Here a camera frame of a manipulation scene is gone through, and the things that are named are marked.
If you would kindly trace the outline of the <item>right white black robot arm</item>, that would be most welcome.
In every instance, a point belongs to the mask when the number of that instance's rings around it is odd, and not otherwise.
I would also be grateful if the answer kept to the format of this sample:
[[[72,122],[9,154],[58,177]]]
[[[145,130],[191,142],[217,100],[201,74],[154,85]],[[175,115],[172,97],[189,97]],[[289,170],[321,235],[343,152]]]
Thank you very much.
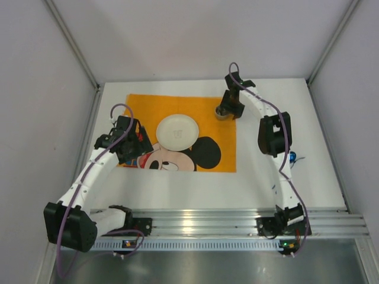
[[[304,220],[304,207],[296,194],[290,167],[292,145],[291,117],[258,95],[251,80],[242,80],[239,72],[225,77],[227,90],[216,108],[218,117],[241,118],[250,111],[259,121],[258,147],[269,160],[274,176],[275,222],[280,229]]]

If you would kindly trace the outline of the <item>cream round plate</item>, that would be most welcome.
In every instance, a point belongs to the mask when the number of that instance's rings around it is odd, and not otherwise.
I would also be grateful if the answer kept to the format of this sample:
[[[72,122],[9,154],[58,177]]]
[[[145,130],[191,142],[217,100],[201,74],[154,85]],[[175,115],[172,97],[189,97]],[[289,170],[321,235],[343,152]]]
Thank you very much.
[[[199,137],[199,127],[194,119],[184,114],[165,117],[157,126],[158,143],[170,151],[190,148]]]

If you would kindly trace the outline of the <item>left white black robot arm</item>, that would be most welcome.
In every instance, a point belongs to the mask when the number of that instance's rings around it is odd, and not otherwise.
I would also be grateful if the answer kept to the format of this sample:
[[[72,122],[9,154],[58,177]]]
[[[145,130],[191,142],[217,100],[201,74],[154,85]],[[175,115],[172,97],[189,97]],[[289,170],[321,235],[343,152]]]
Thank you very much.
[[[108,134],[99,136],[85,167],[68,191],[43,211],[50,243],[80,252],[89,251],[95,240],[112,231],[133,229],[131,209],[111,205],[92,212],[96,197],[105,193],[104,183],[118,165],[132,162],[152,151],[145,128],[135,118],[119,116]]]

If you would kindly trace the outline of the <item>speckled ceramic cup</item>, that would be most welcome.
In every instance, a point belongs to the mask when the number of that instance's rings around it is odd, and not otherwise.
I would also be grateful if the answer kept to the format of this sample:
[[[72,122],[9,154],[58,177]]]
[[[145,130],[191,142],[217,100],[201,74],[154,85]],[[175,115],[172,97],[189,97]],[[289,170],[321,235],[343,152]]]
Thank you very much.
[[[227,120],[230,117],[230,114],[223,109],[220,105],[215,108],[215,116],[219,121]]]

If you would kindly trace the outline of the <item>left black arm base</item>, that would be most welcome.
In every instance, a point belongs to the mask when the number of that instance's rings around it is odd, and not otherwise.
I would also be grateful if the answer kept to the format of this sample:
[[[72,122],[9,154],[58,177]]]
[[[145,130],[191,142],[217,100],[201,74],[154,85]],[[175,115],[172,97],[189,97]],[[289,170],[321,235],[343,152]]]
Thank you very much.
[[[152,218],[137,218],[134,217],[132,222],[128,225],[112,230],[105,234],[105,236],[137,236],[141,237],[142,234],[146,237],[149,236],[152,232]]]

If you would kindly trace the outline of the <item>orange cartoon mouse placemat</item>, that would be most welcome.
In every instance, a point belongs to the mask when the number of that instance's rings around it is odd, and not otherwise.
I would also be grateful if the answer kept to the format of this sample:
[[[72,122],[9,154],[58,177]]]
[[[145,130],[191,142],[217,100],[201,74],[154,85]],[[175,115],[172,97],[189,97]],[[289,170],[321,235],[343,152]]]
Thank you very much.
[[[157,169],[189,172],[236,172],[236,122],[220,121],[215,116],[217,97],[160,96],[131,93],[126,104],[145,127],[153,151],[122,166],[136,169]],[[159,123],[170,115],[186,115],[199,129],[196,141],[189,148],[170,151],[157,139]]]

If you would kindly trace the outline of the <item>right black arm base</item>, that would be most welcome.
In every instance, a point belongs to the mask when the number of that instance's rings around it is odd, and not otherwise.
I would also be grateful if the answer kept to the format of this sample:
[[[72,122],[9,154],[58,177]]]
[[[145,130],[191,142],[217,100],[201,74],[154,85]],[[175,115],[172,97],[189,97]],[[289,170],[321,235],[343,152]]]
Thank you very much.
[[[311,228],[307,226],[306,220],[303,218],[299,222],[290,225],[280,224],[274,217],[259,217],[256,219],[258,236],[274,239],[279,236],[305,236],[311,235]]]

